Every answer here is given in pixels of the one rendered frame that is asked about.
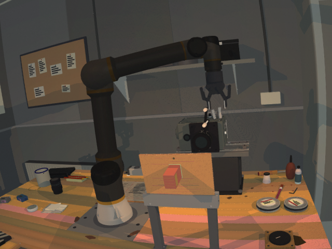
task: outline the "pink stripe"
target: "pink stripe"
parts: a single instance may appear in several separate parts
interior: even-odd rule
[[[16,212],[16,213],[20,213],[20,214],[27,214],[27,215],[34,216],[34,217],[57,220],[59,222],[67,222],[67,223],[71,223],[71,224],[73,224],[75,221],[75,217],[62,215],[62,214],[43,214],[39,210],[37,210],[33,213],[30,213],[23,207],[12,206],[9,204],[0,203],[0,209]]]
[[[154,243],[152,235],[137,234],[135,242]],[[187,247],[203,247],[209,248],[209,239],[195,239],[195,238],[182,238],[182,237],[168,237],[164,236],[166,245],[187,246]],[[328,239],[305,240],[305,244],[296,246],[296,249],[322,249],[331,248]],[[264,240],[219,240],[219,247],[227,249],[265,249]]]
[[[160,214],[160,219],[168,222],[208,223],[208,217],[202,215]],[[218,216],[218,222],[228,224],[306,223],[321,222],[321,219],[318,214],[283,216]]]

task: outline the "wooden table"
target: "wooden table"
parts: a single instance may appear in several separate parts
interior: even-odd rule
[[[292,230],[295,236],[306,241],[297,249],[331,248],[318,216],[308,188],[302,178],[300,185],[288,180],[285,173],[271,175],[271,184],[263,184],[257,171],[242,172],[244,186],[242,195],[220,196],[218,209],[220,248],[265,248],[264,233],[267,230]],[[90,176],[90,171],[76,170],[72,175]],[[11,202],[0,204],[0,230],[12,236],[4,249],[143,249],[153,248],[154,242],[148,220],[133,242],[94,237],[89,234],[67,230],[75,219],[83,216],[96,203],[92,181],[67,182],[62,179],[63,193],[54,195],[51,187],[39,188],[36,179],[23,184],[4,196]],[[126,183],[142,182],[142,176],[123,176]],[[284,188],[279,196],[281,208],[274,213],[262,213],[256,201],[263,197],[275,197],[281,184]],[[289,194],[297,189],[295,195]],[[25,202],[16,196],[28,196]],[[302,213],[291,213],[284,209],[283,201],[291,196],[305,198],[309,205]],[[48,204],[61,202],[68,207],[61,214],[42,214]],[[37,204],[39,209],[28,213],[26,208]],[[162,231],[167,249],[209,248],[208,218],[206,209],[184,209],[160,207]]]

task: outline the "stack of paper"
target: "stack of paper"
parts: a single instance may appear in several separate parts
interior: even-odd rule
[[[42,211],[42,213],[56,213],[56,214],[60,214],[62,213],[66,207],[68,205],[64,205],[61,203],[57,203],[57,204],[49,204],[46,208],[44,208],[44,210]]]

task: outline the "brown bottle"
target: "brown bottle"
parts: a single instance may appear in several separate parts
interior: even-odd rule
[[[294,179],[295,177],[296,167],[295,164],[292,163],[292,156],[290,156],[289,163],[286,166],[286,177],[289,180]]]

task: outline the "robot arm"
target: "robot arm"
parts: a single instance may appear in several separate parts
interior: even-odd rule
[[[126,56],[90,61],[82,68],[81,78],[89,89],[99,90],[122,76],[197,58],[204,59],[206,89],[209,92],[207,98],[203,94],[202,99],[209,102],[211,95],[220,94],[224,101],[227,101],[230,98],[230,87],[226,97],[223,92],[225,85],[221,71],[219,40],[216,36],[194,37]]]

